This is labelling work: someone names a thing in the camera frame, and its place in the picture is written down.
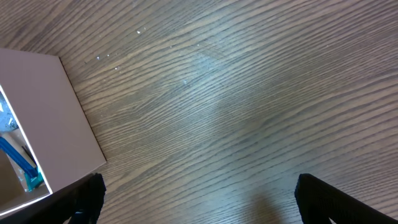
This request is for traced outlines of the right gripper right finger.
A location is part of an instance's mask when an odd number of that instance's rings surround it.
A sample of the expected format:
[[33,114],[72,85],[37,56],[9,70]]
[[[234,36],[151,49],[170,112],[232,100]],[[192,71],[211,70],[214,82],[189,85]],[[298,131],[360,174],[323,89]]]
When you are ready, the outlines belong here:
[[299,175],[294,195],[304,224],[397,224],[397,220],[311,174]]

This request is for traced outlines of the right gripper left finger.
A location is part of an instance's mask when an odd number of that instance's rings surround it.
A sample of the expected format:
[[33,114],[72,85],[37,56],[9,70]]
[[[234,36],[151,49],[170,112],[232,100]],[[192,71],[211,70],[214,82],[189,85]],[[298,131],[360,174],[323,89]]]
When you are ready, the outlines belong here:
[[1,219],[1,224],[96,223],[104,204],[106,186],[99,173]]

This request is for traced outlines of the white teal toothpaste tube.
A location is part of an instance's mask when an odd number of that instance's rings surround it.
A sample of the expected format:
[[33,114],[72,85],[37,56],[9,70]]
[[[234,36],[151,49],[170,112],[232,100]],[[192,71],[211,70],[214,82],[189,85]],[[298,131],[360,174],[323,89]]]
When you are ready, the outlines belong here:
[[44,183],[44,178],[38,168],[35,168],[34,175],[31,177],[29,174],[24,173],[24,177],[27,184],[27,191],[31,192],[41,184]]

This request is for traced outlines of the blue disposable razor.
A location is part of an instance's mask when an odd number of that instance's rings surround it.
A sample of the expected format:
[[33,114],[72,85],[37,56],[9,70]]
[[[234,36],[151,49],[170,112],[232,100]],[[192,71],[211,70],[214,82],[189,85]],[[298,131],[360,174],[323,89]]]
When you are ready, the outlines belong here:
[[32,179],[38,176],[37,169],[28,163],[16,149],[1,137],[1,149]]

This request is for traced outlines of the clear bottle with dark liquid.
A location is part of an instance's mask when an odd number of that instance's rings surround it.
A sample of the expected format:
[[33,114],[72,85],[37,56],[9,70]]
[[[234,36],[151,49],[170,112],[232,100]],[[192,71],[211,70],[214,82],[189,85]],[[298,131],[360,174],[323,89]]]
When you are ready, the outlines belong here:
[[0,130],[2,133],[7,133],[11,132],[15,129],[18,129],[19,126],[17,124],[17,121],[14,118],[14,115],[4,98],[4,96],[1,94],[1,112],[0,112]]

